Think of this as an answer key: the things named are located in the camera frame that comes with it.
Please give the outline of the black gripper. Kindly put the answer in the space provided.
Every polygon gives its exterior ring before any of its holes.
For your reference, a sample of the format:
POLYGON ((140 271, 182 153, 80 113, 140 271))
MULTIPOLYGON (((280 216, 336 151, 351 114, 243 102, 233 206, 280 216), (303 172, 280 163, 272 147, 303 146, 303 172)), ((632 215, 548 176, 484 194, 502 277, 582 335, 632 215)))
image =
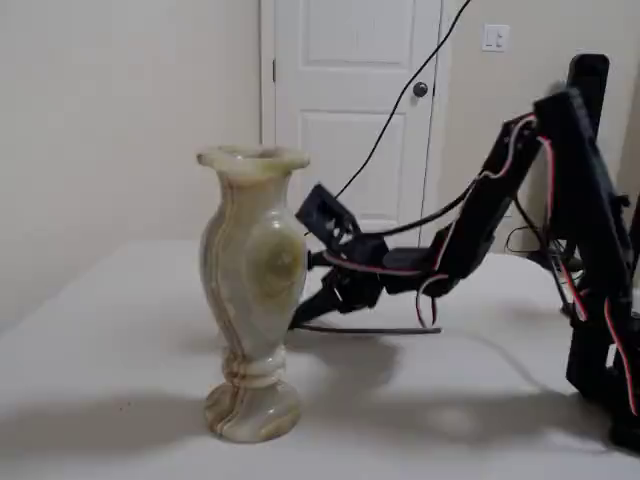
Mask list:
POLYGON ((322 288, 304 300, 295 310, 292 327, 301 327, 325 314, 373 308, 383 290, 378 273, 383 257, 389 252, 384 240, 365 237, 349 242, 338 251, 307 252, 306 268, 331 266, 322 279, 322 288))

